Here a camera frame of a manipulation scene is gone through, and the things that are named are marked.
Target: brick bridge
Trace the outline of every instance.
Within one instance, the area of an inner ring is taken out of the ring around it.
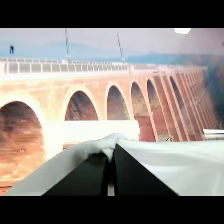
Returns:
[[[0,63],[0,187],[11,186],[63,150],[65,120],[132,120],[141,141],[203,140],[217,128],[205,85],[195,66]]]

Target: black object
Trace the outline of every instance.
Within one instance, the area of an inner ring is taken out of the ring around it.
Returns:
[[[12,46],[12,45],[10,46],[9,53],[14,54],[14,46]]]
[[[177,196],[118,144],[113,168],[116,196]]]
[[[107,196],[109,164],[104,154],[93,154],[43,196]]]

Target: viaduct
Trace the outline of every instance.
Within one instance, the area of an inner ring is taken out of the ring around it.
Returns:
[[[202,141],[217,128],[206,67],[0,61],[0,191],[63,150],[65,120],[137,120],[140,141]]]

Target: stone bridge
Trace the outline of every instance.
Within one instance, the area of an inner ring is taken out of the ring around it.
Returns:
[[[217,128],[206,68],[2,61],[0,186],[63,150],[65,120],[137,120],[141,141],[201,141]]]

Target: white light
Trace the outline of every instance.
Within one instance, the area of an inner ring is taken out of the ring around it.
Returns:
[[[188,34],[191,30],[191,28],[174,28],[176,33],[179,34]]]

